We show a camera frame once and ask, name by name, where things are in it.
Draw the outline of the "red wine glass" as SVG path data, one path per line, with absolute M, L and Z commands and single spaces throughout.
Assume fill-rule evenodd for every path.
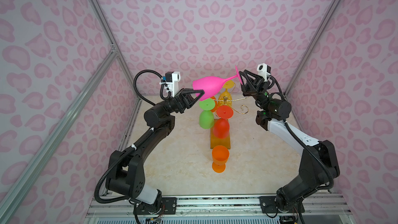
M 215 121 L 213 134 L 219 139 L 225 139 L 229 135 L 229 119 L 233 116 L 233 110 L 228 105 L 222 105 L 218 107 L 216 114 L 219 119 Z

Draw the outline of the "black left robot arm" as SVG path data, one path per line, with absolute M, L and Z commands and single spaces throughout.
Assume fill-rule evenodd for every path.
M 174 97 L 163 100 L 144 113 L 148 130 L 123 151 L 114 151 L 106 172 L 94 191 L 95 201 L 110 204 L 123 200 L 147 204 L 159 209 L 160 190 L 146 185 L 144 163 L 154 148 L 175 127 L 174 113 L 184 113 L 202 99 L 204 90 L 181 89 Z

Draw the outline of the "pink wine glass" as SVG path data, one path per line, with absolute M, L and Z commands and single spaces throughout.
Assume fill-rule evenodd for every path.
M 201 79 L 194 80 L 192 83 L 193 90 L 203 90 L 204 94 L 200 96 L 199 100 L 204 101 L 212 96 L 216 95 L 221 88 L 224 86 L 224 84 L 229 81 L 233 80 L 234 78 L 239 78 L 239 71 L 237 66 L 235 67 L 235 75 L 229 78 L 220 78 L 216 76 L 207 76 L 203 77 Z

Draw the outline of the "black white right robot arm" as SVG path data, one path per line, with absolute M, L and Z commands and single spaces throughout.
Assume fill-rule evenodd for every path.
M 334 187 L 340 175 L 335 147 L 332 142 L 313 138 L 288 122 L 292 106 L 274 76 L 244 70 L 238 72 L 238 77 L 243 96 L 252 97 L 259 108 L 256 124 L 300 155 L 297 175 L 277 190 L 274 208 L 282 213 L 294 209 L 301 213 L 306 198 Z

